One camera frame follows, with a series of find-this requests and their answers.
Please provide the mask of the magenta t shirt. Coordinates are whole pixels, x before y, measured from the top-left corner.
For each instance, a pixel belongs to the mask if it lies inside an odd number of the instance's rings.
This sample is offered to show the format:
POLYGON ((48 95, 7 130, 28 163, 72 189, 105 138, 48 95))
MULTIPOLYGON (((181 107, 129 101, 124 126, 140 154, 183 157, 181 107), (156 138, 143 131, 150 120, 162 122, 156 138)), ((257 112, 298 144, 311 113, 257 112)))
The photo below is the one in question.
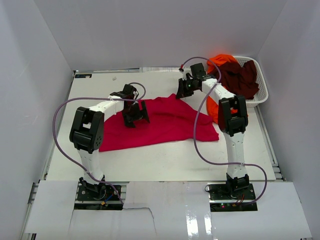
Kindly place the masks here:
POLYGON ((150 122, 141 119, 134 123, 135 128, 126 127, 120 112, 104 122, 100 152, 193 138, 197 111, 181 99, 176 99, 174 93, 169 97, 146 99, 145 103, 150 122))

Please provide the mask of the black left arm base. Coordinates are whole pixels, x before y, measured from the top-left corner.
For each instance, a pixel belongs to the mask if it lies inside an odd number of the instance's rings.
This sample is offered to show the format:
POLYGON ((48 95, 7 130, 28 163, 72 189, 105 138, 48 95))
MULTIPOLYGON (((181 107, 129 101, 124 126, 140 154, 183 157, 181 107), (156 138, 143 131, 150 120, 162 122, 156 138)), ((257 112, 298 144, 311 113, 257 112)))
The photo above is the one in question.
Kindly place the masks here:
POLYGON ((98 192, 94 192, 79 183, 74 209, 89 211, 121 211, 123 209, 123 204, 119 200, 116 191, 110 185, 101 186, 98 189, 98 192))

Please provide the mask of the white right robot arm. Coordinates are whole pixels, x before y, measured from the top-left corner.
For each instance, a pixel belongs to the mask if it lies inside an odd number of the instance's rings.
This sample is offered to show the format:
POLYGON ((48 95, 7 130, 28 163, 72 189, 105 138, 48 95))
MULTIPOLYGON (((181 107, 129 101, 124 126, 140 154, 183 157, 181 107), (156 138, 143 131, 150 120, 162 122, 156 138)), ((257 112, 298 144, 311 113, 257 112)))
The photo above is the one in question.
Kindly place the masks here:
POLYGON ((218 127, 224 135, 227 149, 226 195, 236 200, 249 186, 249 175, 244 159, 244 135, 248 125, 246 99, 235 95, 222 86, 216 78, 206 74, 202 63, 194 64, 190 70, 179 71, 176 98, 186 98, 200 90, 218 105, 218 127))

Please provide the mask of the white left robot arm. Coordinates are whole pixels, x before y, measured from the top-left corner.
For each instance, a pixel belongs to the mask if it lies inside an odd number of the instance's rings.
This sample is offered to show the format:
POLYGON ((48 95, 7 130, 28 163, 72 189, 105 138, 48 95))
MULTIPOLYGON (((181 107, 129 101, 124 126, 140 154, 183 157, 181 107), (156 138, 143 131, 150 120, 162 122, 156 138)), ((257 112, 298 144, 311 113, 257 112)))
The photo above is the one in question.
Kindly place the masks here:
POLYGON ((124 126, 134 128, 135 122, 150 122, 145 101, 138 103, 139 92, 135 83, 125 84, 123 90, 113 92, 106 100, 90 106, 78 107, 71 126, 69 140, 77 149, 84 177, 79 179, 90 196, 99 200, 105 196, 106 187, 102 181, 105 175, 100 166, 98 149, 104 140, 104 123, 117 113, 122 114, 124 126))

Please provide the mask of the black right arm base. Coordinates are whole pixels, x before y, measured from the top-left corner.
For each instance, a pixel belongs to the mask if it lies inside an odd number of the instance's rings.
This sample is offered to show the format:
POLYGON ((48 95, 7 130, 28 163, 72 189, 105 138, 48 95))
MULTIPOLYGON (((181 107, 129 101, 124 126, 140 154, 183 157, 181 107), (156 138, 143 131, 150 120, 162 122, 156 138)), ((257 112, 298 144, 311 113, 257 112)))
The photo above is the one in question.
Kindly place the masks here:
POLYGON ((256 202, 249 204, 256 199, 252 183, 248 188, 235 193, 230 193, 226 184, 218 183, 207 184, 204 190, 208 193, 212 213, 256 212, 258 210, 256 202))

